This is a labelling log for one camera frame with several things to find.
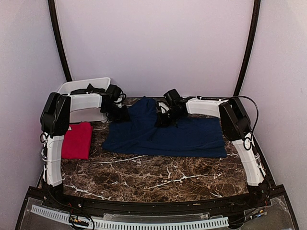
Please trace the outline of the navy blue t-shirt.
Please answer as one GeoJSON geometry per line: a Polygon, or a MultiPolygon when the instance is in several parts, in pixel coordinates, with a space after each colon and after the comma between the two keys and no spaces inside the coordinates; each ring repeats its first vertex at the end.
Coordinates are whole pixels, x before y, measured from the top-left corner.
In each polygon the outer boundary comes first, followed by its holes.
{"type": "Polygon", "coordinates": [[[219,119],[184,117],[176,125],[156,127],[156,101],[143,97],[128,108],[130,121],[110,123],[102,149],[113,153],[226,158],[219,119]]]}

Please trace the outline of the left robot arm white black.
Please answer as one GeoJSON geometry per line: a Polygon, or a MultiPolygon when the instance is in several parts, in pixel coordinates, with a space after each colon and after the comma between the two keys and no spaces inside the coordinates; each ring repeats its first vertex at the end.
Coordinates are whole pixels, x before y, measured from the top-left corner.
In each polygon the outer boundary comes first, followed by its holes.
{"type": "Polygon", "coordinates": [[[123,90],[113,84],[107,89],[95,88],[92,84],[88,84],[87,88],[63,94],[52,92],[49,95],[40,117],[43,179],[49,187],[62,184],[61,152],[64,135],[69,130],[71,112],[99,109],[109,121],[129,121],[128,108],[123,104],[125,99],[126,94],[123,90]]]}

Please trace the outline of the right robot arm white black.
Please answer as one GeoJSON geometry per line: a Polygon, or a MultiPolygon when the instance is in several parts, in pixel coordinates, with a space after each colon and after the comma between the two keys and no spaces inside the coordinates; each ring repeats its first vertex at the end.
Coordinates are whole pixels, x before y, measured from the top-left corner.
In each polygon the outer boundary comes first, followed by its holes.
{"type": "Polygon", "coordinates": [[[249,186],[259,186],[266,172],[254,143],[255,126],[241,102],[242,96],[233,97],[182,97],[176,89],[164,94],[164,100],[156,102],[156,125],[167,127],[188,115],[207,115],[220,119],[223,135],[236,148],[247,176],[249,186]]]}

